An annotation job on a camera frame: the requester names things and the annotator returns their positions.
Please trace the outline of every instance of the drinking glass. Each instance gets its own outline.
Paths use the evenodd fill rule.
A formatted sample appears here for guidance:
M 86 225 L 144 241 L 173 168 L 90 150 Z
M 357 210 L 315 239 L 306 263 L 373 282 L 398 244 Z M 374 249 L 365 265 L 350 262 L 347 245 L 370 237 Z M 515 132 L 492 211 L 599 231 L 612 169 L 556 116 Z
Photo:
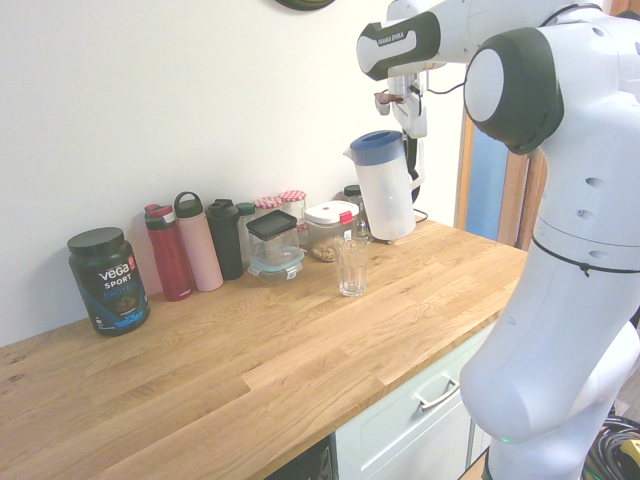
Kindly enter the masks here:
M 369 242 L 364 238 L 335 238 L 338 282 L 340 293 L 347 297 L 357 297 L 367 287 L 367 250 Z

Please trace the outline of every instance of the white wall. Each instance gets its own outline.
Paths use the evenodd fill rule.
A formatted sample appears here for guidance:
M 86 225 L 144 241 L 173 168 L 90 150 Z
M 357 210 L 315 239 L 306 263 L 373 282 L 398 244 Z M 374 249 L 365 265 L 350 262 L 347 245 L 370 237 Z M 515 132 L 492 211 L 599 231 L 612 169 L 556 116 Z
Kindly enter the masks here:
M 159 290 L 142 219 L 182 190 L 236 202 L 299 188 L 308 204 L 356 181 L 341 156 L 377 115 L 355 42 L 390 0 L 312 13 L 274 0 L 31 0 L 0 4 L 0 345 L 86 317 L 66 241 L 119 226 Z M 432 75 L 432 88 L 463 78 Z M 430 96 L 419 207 L 451 224 L 461 94 Z

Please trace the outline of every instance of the red water bottle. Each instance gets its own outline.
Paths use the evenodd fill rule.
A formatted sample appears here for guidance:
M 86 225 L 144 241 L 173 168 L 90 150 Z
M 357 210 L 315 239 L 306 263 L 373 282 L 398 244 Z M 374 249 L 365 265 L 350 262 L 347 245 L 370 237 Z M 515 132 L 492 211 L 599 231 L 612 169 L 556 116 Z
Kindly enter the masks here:
M 191 293 L 191 276 L 173 208 L 171 205 L 161 207 L 152 204 L 144 207 L 144 210 L 164 296 L 170 302 L 183 300 Z

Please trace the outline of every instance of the white cabinet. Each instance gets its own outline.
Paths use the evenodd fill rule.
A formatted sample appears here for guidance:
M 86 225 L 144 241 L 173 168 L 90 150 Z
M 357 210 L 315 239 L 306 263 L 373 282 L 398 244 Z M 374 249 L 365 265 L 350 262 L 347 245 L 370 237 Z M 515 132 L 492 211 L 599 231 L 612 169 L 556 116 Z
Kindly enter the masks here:
M 340 480 L 457 480 L 464 473 L 471 419 L 457 382 L 490 328 L 336 430 Z M 472 460 L 482 446 L 477 437 Z

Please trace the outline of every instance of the pink water bottle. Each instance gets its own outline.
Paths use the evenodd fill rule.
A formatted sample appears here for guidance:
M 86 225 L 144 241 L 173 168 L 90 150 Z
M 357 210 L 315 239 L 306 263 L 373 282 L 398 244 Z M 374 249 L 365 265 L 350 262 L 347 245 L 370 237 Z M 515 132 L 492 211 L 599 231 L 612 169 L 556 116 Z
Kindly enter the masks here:
M 185 195 L 192 195 L 193 200 L 181 201 Z M 200 198 L 193 192 L 182 192 L 176 197 L 173 207 L 196 287 L 201 292 L 219 288 L 222 273 Z
M 173 208 L 171 205 L 161 207 L 153 204 L 144 207 L 144 211 L 144 221 L 153 246 L 164 296 L 170 302 L 184 300 L 191 293 L 191 275 L 187 257 L 180 244 Z

